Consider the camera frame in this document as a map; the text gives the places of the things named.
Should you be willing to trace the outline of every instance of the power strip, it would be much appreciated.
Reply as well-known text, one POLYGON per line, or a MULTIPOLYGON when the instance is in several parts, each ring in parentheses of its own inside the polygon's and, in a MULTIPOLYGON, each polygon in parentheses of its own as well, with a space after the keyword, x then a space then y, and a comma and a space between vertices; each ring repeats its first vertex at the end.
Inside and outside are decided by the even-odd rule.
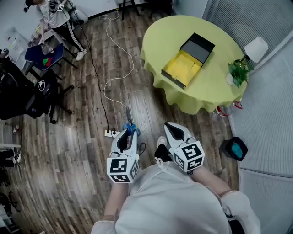
POLYGON ((120 132, 118 131, 109 131, 109 133, 107 133, 107 130, 105 130, 105 137, 111 137, 111 138, 115 138, 119 135, 120 132))

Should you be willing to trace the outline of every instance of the trash can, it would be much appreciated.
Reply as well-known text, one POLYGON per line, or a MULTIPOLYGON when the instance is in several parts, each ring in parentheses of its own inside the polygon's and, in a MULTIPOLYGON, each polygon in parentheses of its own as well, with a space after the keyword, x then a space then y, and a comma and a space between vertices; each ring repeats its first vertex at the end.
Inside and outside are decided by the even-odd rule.
POLYGON ((233 137, 231 140, 223 141, 220 150, 230 158, 242 161, 247 154, 247 147, 239 137, 233 137))

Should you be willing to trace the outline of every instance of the potted plant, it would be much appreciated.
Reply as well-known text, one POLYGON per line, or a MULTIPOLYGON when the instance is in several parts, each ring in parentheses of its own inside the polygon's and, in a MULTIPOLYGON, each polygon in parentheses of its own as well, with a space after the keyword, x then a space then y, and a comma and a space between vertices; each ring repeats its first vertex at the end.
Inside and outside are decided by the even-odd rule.
POLYGON ((245 56, 243 59, 235 60, 234 63, 228 64, 229 74, 226 81, 229 85, 236 85, 238 88, 245 81, 248 82, 248 73, 253 70, 249 63, 250 58, 245 56))

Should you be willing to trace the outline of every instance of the small table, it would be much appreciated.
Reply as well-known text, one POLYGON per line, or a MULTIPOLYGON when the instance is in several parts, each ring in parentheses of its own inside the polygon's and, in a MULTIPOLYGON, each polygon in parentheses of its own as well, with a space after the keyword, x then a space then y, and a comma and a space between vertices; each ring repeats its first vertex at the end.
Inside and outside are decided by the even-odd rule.
POLYGON ((181 111, 196 114, 200 108, 212 112, 218 105, 239 101, 246 83, 240 88, 226 82, 228 63, 243 57, 236 42, 216 25, 192 16, 170 16, 153 23, 142 43, 144 69, 153 73, 154 86, 163 88, 169 105, 176 103, 181 111), (185 88, 161 74, 162 68, 180 50, 183 43, 197 33, 215 44, 206 63, 185 88))

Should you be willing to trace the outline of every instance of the black pants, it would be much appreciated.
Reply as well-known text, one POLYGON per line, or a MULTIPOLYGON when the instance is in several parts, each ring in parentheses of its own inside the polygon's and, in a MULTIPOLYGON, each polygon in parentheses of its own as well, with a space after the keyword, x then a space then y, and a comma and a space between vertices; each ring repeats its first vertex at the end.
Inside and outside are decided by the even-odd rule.
POLYGON ((65 38, 66 41, 68 41, 71 45, 76 47, 79 52, 84 50, 84 47, 80 43, 80 41, 77 39, 76 35, 74 34, 71 24, 69 21, 67 21, 65 24, 61 25, 60 27, 53 28, 53 30, 60 34, 62 37, 65 38))
POLYGON ((163 162, 172 161, 171 157, 169 156, 169 152, 163 144, 159 145, 155 152, 155 157, 162 159, 163 162))
POLYGON ((14 167, 13 161, 7 159, 7 158, 10 158, 11 156, 14 156, 14 152, 12 149, 8 151, 0 152, 0 166, 14 167))

